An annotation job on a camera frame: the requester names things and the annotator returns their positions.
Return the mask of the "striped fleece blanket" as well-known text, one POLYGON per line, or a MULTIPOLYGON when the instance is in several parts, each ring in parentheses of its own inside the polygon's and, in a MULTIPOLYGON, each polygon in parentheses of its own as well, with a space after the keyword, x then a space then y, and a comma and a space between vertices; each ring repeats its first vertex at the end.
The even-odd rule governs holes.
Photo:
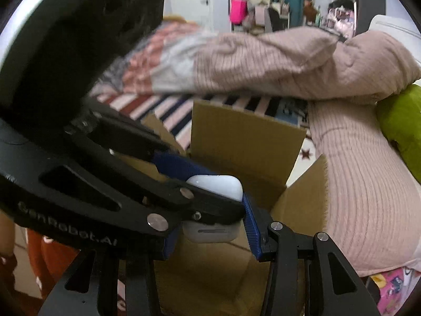
POLYGON ((102 93, 135 121, 156 117, 176 146, 218 172, 292 185, 317 160, 303 101, 269 96, 102 93))

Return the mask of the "pink bag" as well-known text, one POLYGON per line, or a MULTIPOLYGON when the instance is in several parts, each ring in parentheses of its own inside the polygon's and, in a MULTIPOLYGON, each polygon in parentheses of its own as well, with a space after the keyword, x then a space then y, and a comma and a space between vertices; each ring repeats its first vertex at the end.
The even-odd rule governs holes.
POLYGON ((247 0, 232 0, 230 5, 230 22, 235 25, 242 23, 248 15, 247 0))

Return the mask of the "green plush pillow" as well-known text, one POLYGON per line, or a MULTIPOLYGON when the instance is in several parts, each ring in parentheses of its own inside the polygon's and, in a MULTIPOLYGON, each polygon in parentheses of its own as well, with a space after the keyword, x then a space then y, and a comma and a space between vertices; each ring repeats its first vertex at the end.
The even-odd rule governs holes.
POLYGON ((385 138, 420 183, 420 86, 412 84, 377 102, 376 115, 385 138))

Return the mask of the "white headboard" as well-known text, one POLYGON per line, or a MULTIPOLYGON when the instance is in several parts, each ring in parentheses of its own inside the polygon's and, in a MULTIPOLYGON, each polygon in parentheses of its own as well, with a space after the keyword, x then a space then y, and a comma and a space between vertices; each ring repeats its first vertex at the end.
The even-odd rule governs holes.
POLYGON ((369 29, 382 31, 396 38, 407 48, 417 63, 420 64, 421 36, 412 21, 378 14, 373 17, 369 29))

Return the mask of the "dark shelf with items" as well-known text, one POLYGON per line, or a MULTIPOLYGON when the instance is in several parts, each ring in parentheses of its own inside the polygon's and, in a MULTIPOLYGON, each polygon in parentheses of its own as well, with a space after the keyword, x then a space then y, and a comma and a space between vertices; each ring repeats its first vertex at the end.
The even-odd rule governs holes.
POLYGON ((342 20, 342 26, 338 26, 345 38, 351 38, 370 28, 371 21, 377 15, 386 14, 385 0, 331 0, 328 12, 338 21, 342 20))

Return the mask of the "white earbuds case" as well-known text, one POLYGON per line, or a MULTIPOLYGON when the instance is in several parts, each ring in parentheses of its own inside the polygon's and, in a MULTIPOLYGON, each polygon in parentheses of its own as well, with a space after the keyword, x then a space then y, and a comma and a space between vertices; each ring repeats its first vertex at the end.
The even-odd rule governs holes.
POLYGON ((232 175, 194 175, 180 194, 190 200, 184 235, 194 243, 228 243, 237 238, 245 215, 243 187, 232 175))

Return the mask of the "pink grey striped duvet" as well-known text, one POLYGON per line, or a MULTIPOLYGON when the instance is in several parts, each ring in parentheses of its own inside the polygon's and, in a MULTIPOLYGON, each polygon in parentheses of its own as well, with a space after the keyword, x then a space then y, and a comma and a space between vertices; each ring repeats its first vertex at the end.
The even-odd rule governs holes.
POLYGON ((308 102, 324 168, 311 166, 270 202, 294 231, 328 233, 361 276, 420 269, 420 184, 383 136, 375 104, 420 77, 397 39, 347 41, 309 26, 251 36, 175 21, 117 59, 92 96, 270 95, 308 102))

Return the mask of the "brown cardboard box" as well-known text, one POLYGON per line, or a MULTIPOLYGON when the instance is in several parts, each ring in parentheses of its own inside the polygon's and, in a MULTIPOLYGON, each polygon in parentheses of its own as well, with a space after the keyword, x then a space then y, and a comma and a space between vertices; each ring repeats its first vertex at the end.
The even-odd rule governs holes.
POLYGON ((126 284, 126 312, 145 300, 163 315, 259 315, 265 305, 277 242, 278 220, 286 230, 313 235, 323 227, 325 177, 321 161, 293 185, 287 180, 305 133, 268 116, 219 106, 193 105, 190 154, 156 149, 138 130, 121 137, 119 153, 160 181, 187 182, 216 193, 219 217, 205 222, 197 193, 176 248, 155 264, 145 293, 126 284))

